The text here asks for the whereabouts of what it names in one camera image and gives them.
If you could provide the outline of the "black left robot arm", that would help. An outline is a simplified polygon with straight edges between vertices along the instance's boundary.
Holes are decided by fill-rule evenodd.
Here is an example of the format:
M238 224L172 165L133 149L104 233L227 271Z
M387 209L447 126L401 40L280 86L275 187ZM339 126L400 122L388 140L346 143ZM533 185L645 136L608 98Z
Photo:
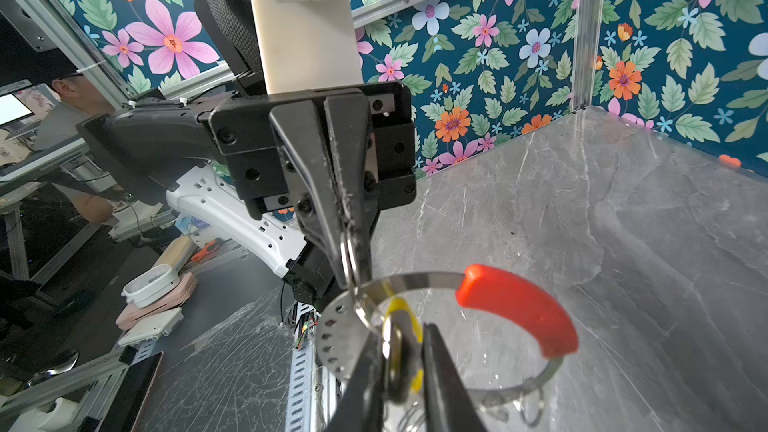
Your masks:
M350 0L196 0L252 83L185 105L144 99L78 128L140 200L203 219L257 254L296 297L372 307L379 214L415 197L411 94L365 83Z

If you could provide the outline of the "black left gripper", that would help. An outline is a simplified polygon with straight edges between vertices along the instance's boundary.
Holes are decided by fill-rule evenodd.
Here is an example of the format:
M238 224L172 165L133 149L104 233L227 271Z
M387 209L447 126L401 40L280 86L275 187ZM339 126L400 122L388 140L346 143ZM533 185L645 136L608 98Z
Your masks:
M288 196L347 288L342 256L352 278L372 277L369 217L415 198L410 109L403 84L370 83L231 99L208 126L252 215Z

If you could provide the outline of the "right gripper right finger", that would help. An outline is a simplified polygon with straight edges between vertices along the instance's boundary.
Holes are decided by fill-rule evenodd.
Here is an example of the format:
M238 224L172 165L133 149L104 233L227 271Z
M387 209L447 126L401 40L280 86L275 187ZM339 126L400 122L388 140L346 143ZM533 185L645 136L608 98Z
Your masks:
M434 324L424 326L422 361L426 430L485 431L439 328Z

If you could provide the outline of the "yellow key tag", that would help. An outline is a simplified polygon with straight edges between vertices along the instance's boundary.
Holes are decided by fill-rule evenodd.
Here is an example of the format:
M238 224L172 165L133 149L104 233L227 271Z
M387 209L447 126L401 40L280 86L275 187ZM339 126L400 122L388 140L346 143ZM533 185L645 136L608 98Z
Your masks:
M384 392L389 401L404 403L418 394L423 382L423 329L408 303L395 297L382 328Z

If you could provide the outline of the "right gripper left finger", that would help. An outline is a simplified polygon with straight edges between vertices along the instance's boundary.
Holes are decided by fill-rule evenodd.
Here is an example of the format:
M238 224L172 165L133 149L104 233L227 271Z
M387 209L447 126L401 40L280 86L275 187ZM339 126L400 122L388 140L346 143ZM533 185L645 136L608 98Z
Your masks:
M370 333L327 432L382 430L384 365L381 337Z

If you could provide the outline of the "silver keyring with red grip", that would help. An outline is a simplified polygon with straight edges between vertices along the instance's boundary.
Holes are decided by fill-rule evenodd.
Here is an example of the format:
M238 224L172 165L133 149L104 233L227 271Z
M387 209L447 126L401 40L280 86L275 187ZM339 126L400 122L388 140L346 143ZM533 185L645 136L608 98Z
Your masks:
M464 387L478 416L482 410L511 405L526 426L537 426L545 410L544 387L564 357L577 351L579 340L561 305L534 283L511 272L475 264L462 273L414 272L352 288L321 314L315 335L318 361L343 385L344 393L369 334L379 335L383 343L382 328L390 302L407 292L427 289L452 291L459 307L504 318L536 340L547 361L538 375L508 388ZM404 403L389 401L383 392L384 412L388 405L415 404L423 409L420 422L426 427L423 384L424 373L420 392L410 395Z

